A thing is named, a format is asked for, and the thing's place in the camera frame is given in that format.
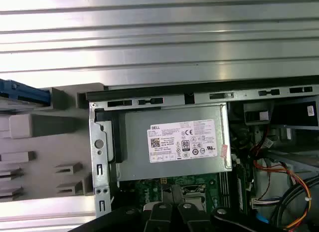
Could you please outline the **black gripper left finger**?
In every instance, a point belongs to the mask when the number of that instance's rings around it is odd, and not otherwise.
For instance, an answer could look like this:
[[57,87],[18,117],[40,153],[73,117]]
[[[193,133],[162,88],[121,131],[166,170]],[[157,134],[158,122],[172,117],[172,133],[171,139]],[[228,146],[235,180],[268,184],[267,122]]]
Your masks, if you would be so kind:
[[72,229],[73,232],[168,232],[172,205],[156,203],[151,210],[140,212],[122,207]]

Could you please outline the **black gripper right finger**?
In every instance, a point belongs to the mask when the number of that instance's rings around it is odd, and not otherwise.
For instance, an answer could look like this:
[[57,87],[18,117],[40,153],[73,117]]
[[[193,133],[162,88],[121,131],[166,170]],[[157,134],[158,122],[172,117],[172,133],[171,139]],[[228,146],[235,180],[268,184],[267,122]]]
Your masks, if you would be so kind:
[[178,211],[188,232],[273,232],[274,227],[254,217],[218,207],[211,213],[200,211],[194,204],[184,203]]

